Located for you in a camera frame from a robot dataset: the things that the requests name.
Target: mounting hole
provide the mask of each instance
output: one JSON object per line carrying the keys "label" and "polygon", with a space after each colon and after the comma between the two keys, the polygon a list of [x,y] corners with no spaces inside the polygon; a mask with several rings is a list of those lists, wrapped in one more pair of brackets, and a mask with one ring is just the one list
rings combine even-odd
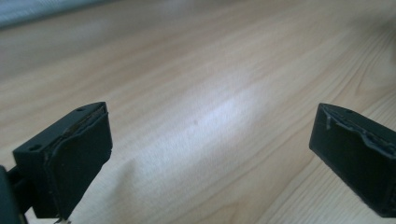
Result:
{"label": "mounting hole", "polygon": [[41,145],[37,144],[37,145],[34,145],[32,147],[29,147],[28,150],[29,151],[36,151],[36,150],[39,150],[40,148],[41,148]]}

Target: screw hole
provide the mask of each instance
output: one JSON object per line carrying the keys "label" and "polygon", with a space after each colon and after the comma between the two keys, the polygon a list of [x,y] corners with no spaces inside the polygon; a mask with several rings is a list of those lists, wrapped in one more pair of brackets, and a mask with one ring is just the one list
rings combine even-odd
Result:
{"label": "screw hole", "polygon": [[34,145],[34,146],[32,146],[32,147],[29,147],[28,150],[29,150],[29,151],[36,151],[36,150],[38,150],[38,149],[40,149],[40,148],[41,148],[41,145]]}

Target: light wood surface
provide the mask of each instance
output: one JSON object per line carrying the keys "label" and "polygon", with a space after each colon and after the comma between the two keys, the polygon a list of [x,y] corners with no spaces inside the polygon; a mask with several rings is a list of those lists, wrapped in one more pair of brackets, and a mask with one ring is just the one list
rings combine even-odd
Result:
{"label": "light wood surface", "polygon": [[396,223],[308,148],[320,102],[396,130],[395,15],[392,0],[141,0],[2,30],[0,163],[106,101],[113,154],[74,224]]}

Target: wood grain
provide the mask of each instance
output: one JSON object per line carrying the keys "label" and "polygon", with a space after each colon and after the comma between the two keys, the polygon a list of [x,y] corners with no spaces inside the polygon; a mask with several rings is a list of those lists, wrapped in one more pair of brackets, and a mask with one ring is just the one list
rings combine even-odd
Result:
{"label": "wood grain", "polygon": [[113,154],[73,223],[396,223],[308,148],[320,102],[396,129],[395,13],[391,0],[116,1],[2,30],[0,162],[106,101]]}

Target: black plastic part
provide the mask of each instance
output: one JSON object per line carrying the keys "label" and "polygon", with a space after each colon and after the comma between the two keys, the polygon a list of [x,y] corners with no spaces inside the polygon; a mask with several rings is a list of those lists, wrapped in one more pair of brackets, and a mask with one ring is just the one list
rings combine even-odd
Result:
{"label": "black plastic part", "polygon": [[24,214],[20,212],[12,185],[3,166],[0,166],[0,209],[1,224],[25,223]]}
{"label": "black plastic part", "polygon": [[320,104],[309,147],[381,217],[396,217],[396,132]]}
{"label": "black plastic part", "polygon": [[14,150],[35,215],[68,219],[111,154],[106,103],[85,105]]}

